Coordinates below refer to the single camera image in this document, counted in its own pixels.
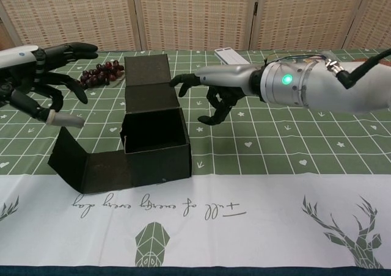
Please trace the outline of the white folding stand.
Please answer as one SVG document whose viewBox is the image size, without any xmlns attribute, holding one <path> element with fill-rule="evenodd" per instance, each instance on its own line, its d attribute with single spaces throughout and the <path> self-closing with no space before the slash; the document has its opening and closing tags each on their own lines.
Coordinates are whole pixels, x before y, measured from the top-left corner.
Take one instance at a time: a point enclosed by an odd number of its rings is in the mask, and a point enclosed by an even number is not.
<svg viewBox="0 0 391 276">
<path fill-rule="evenodd" d="M 215 49 L 214 54 L 223 64 L 226 65 L 250 64 L 248 60 L 231 47 Z"/>
</svg>

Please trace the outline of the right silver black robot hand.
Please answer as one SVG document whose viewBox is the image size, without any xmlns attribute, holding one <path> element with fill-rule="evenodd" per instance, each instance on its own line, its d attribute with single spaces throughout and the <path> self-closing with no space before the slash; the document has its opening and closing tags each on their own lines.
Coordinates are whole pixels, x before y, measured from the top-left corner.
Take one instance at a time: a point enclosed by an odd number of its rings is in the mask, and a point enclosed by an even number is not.
<svg viewBox="0 0 391 276">
<path fill-rule="evenodd" d="M 194 73 L 178 74 L 173 77 L 169 85 L 181 85 L 179 97 L 196 86 L 208 87 L 206 98 L 215 108 L 212 116 L 202 115 L 198 121 L 214 126 L 222 123 L 233 106 L 246 96 L 257 96 L 261 101 L 260 80 L 265 68 L 259 64 L 241 65 L 212 65 L 205 66 Z"/>
</svg>

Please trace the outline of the dark red grape bunch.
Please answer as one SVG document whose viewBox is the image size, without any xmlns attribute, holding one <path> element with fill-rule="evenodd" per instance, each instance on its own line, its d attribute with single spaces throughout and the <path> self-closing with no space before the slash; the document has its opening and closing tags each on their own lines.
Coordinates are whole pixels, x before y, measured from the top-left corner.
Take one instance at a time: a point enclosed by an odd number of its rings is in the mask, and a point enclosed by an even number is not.
<svg viewBox="0 0 391 276">
<path fill-rule="evenodd" d="M 110 85 L 112 82 L 122 79 L 125 67 L 117 60 L 107 61 L 104 64 L 96 64 L 96 68 L 82 72 L 78 84 L 88 89 L 99 85 Z"/>
</svg>

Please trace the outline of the bamboo folding screen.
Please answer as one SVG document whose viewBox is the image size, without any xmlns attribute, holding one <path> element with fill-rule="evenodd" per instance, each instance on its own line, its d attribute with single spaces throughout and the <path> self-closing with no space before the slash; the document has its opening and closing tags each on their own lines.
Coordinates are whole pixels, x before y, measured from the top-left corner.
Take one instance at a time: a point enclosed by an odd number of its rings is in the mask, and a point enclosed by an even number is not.
<svg viewBox="0 0 391 276">
<path fill-rule="evenodd" d="M 0 0 L 0 49 L 391 47 L 391 0 Z"/>
</svg>

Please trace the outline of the green checked deer tablecloth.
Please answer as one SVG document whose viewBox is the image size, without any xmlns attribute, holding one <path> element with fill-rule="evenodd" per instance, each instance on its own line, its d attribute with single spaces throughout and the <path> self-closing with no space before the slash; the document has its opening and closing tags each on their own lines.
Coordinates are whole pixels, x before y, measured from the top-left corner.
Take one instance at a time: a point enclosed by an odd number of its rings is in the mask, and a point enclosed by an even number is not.
<svg viewBox="0 0 391 276">
<path fill-rule="evenodd" d="M 49 167 L 57 128 L 0 109 L 0 265 L 342 267 L 358 243 L 391 274 L 391 111 L 249 97 L 209 127 L 205 95 L 180 99 L 192 178 L 96 195 Z"/>
</svg>

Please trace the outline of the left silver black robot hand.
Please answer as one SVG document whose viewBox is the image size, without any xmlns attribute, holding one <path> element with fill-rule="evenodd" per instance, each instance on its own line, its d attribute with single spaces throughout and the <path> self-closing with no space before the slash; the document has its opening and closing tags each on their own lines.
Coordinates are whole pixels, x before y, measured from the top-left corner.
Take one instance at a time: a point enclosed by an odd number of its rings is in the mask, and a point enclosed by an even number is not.
<svg viewBox="0 0 391 276">
<path fill-rule="evenodd" d="M 0 108 L 14 109 L 51 126 L 82 128 L 81 117 L 62 113 L 64 97 L 55 88 L 64 85 L 80 102 L 88 99 L 77 80 L 53 70 L 79 59 L 96 59 L 98 47 L 83 42 L 41 48 L 22 45 L 0 51 Z"/>
</svg>

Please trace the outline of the black foldable cardboard box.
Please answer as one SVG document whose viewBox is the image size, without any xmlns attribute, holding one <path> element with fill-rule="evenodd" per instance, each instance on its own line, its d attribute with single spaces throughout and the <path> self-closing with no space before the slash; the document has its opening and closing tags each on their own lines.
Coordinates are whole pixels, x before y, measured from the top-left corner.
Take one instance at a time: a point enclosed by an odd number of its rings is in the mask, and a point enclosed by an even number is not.
<svg viewBox="0 0 391 276">
<path fill-rule="evenodd" d="M 48 165 L 74 190 L 97 194 L 189 178 L 191 143 L 168 56 L 125 57 L 123 148 L 88 153 L 65 127 Z"/>
</svg>

